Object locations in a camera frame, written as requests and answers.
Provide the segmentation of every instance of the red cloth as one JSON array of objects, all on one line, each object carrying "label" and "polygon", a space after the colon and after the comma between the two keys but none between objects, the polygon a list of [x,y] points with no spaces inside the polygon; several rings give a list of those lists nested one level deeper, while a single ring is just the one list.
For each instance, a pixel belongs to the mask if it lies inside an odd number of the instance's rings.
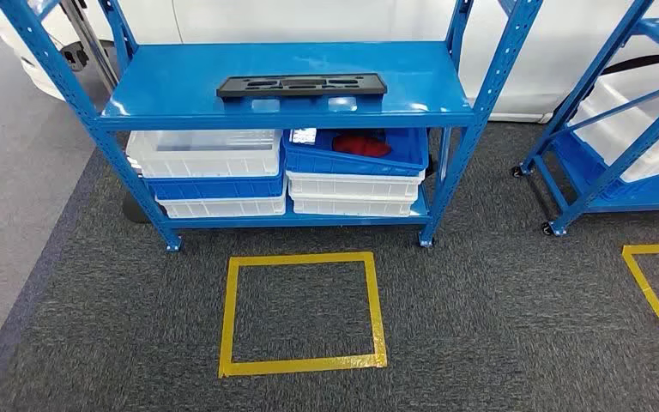
[{"label": "red cloth", "polygon": [[381,142],[375,137],[344,134],[332,139],[332,150],[351,155],[383,157],[390,153],[391,148],[387,143]]}]

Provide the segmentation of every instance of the shelf caster wheel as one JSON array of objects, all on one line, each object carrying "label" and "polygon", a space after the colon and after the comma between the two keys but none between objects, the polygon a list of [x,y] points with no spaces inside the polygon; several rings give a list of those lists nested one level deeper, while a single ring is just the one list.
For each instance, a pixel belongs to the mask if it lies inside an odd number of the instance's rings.
[{"label": "shelf caster wheel", "polygon": [[[163,214],[167,215],[165,208],[160,206],[160,210],[163,211]],[[142,211],[140,204],[129,192],[125,193],[123,197],[123,215],[128,221],[133,223],[150,223],[150,219]]]},{"label": "shelf caster wheel", "polygon": [[548,221],[541,225],[541,231],[547,236],[554,236],[554,230],[552,230],[552,225]]},{"label": "shelf caster wheel", "polygon": [[521,177],[524,176],[524,172],[522,171],[521,166],[512,167],[511,170],[509,171],[509,173],[511,173],[511,176],[516,178],[516,179],[520,179]]}]

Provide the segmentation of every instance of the yellow floor tape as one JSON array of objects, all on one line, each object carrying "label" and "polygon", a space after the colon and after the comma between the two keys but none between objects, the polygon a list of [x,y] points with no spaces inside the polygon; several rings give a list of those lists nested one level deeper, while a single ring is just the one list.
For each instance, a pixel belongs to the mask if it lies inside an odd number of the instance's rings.
[{"label": "yellow floor tape", "polygon": [[632,272],[635,281],[638,283],[640,290],[643,291],[645,299],[650,303],[650,307],[653,308],[653,312],[658,315],[659,318],[659,300],[656,296],[656,293],[650,287],[648,280],[645,279],[643,271],[638,266],[638,262],[635,261],[634,255],[642,254],[656,254],[659,253],[659,245],[626,245],[623,246],[623,258],[625,259],[628,268]]},{"label": "yellow floor tape", "polygon": [[[241,266],[273,266],[284,264],[328,264],[337,262],[363,262],[367,298],[370,306],[370,323],[374,354],[338,356],[333,358],[267,360],[256,362],[233,362],[233,323],[236,315],[236,293]],[[375,275],[375,259],[371,252],[323,253],[311,255],[231,257],[228,261],[226,303],[223,310],[221,355],[218,376],[224,378],[238,375],[264,375],[268,373],[316,372],[360,367],[386,367],[388,356],[385,350],[383,318],[380,314],[378,279]]]}]

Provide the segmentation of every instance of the plastic storage bin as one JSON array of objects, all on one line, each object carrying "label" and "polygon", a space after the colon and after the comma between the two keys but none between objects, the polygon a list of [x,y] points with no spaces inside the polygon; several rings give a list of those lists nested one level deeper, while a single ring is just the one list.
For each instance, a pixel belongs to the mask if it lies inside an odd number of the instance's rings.
[{"label": "plastic storage bin", "polygon": [[[595,88],[582,102],[570,124],[576,124],[630,100],[659,89],[659,64],[600,76]],[[576,130],[611,165],[659,116],[659,98]],[[659,141],[621,176],[635,182],[659,174]]]},{"label": "plastic storage bin", "polygon": [[[589,144],[583,142],[574,133],[565,133],[562,136],[554,139],[553,150],[557,156],[566,159],[568,162],[574,163],[574,169],[579,171],[581,177],[587,185],[591,185],[595,180],[608,169],[605,160],[590,147]],[[616,179],[600,197],[605,199],[615,199],[616,197],[634,195],[643,189],[655,187],[659,185],[659,174],[653,177],[640,179],[635,182],[625,182],[622,179]],[[583,187],[576,187],[577,192],[584,191]]]},{"label": "plastic storage bin", "polygon": [[139,130],[125,153],[147,178],[276,176],[283,130]]},{"label": "plastic storage bin", "polygon": [[171,218],[284,215],[287,207],[287,181],[284,180],[283,192],[278,197],[156,200],[166,208]]},{"label": "plastic storage bin", "polygon": [[289,190],[294,201],[294,213],[310,215],[351,216],[410,216],[410,207],[415,200],[388,200],[385,197],[333,197],[325,195],[298,196]]},{"label": "plastic storage bin", "polygon": [[426,171],[417,176],[372,176],[359,174],[297,173],[287,171],[295,196],[339,195],[349,197],[385,196],[418,198],[418,185]]},{"label": "plastic storage bin", "polygon": [[284,191],[284,153],[275,176],[237,178],[145,178],[160,200],[229,197],[277,197]]},{"label": "plastic storage bin", "polygon": [[284,133],[287,170],[299,173],[371,174],[418,176],[428,166],[426,129],[387,129],[385,142],[392,150],[384,157],[346,154],[332,150],[338,130],[320,129],[314,142],[298,143],[293,132]]}]

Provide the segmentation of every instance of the gray carpet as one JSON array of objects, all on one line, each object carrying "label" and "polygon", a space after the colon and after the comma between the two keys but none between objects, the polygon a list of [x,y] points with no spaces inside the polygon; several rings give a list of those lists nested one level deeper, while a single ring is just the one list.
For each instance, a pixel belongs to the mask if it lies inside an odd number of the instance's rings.
[{"label": "gray carpet", "polygon": [[[0,410],[659,411],[659,321],[620,256],[659,243],[659,213],[543,236],[530,183],[508,174],[540,132],[490,125],[430,250],[415,227],[330,227],[193,232],[165,254],[103,167]],[[218,379],[228,259],[330,251],[375,253],[388,367]],[[241,270],[234,359],[367,353],[363,281],[357,264]]]}]

